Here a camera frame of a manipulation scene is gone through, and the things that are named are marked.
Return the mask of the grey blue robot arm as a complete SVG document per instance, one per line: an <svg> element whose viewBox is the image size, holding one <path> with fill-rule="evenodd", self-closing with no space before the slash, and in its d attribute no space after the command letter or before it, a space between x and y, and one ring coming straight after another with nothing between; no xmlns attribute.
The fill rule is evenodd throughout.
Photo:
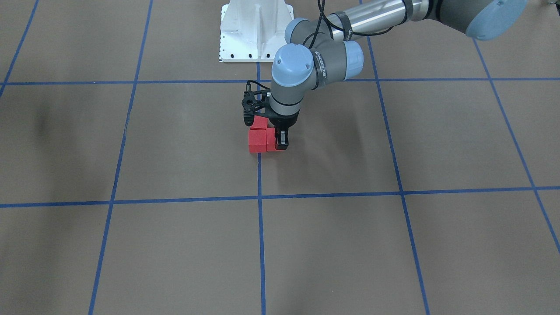
<svg viewBox="0 0 560 315"><path fill-rule="evenodd" d="M265 113L274 126L274 146L285 150L308 91L352 79L364 68L362 39L388 36L422 21L437 22L479 41L501 36L520 18L526 0L371 0L326 12L318 2L316 20L296 18L284 32L271 67Z"/></svg>

